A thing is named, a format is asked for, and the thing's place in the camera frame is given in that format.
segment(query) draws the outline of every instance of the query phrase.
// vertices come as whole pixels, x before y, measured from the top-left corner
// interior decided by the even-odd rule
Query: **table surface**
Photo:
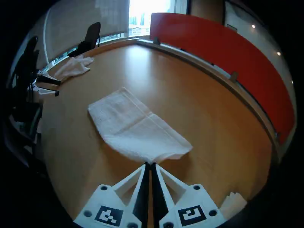
[[[114,185],[142,164],[100,137],[88,105],[126,87],[193,146],[160,165],[186,184],[201,183],[220,207],[230,192],[251,199],[266,183],[271,142],[250,110],[199,69],[157,50],[132,45],[94,57],[84,75],[44,101],[42,149],[62,205],[75,219],[100,184]],[[52,76],[58,67],[49,71]],[[152,194],[149,226],[153,226]]]

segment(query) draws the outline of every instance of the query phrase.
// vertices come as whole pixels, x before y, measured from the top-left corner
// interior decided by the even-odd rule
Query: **office chair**
[[[82,53],[85,53],[86,51],[94,49],[98,38],[100,41],[100,35],[99,35],[100,27],[101,27],[100,22],[96,22],[96,23],[90,25],[90,27],[87,30],[87,34],[85,36],[84,41],[82,41],[78,45],[78,47],[75,51],[72,51],[71,53],[69,53],[68,56],[75,57],[75,56],[81,55]]]

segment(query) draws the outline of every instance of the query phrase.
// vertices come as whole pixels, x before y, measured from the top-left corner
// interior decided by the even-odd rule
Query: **red partition panel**
[[[182,48],[228,73],[259,102],[283,143],[295,115],[287,89],[272,63],[252,43],[215,22],[184,14],[153,13],[150,39]]]

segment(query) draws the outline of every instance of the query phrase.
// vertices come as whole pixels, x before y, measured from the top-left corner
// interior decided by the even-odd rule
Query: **roller blind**
[[[49,62],[83,41],[93,23],[101,23],[101,36],[127,32],[128,14],[129,0],[62,0],[56,3],[46,23]]]

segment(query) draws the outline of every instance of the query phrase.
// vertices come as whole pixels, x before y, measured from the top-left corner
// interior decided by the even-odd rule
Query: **white towel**
[[[90,104],[88,109],[104,141],[129,159],[159,163],[179,159],[192,149],[126,88]]]
[[[74,77],[80,74],[84,74],[90,69],[87,68],[94,61],[94,58],[86,57],[83,58],[82,55],[77,58],[71,57],[68,62],[60,67],[60,69],[54,74],[54,78],[64,81],[69,77]]]
[[[224,218],[229,220],[237,213],[239,213],[247,204],[247,201],[239,193],[231,192],[229,196],[226,196],[220,211]]]

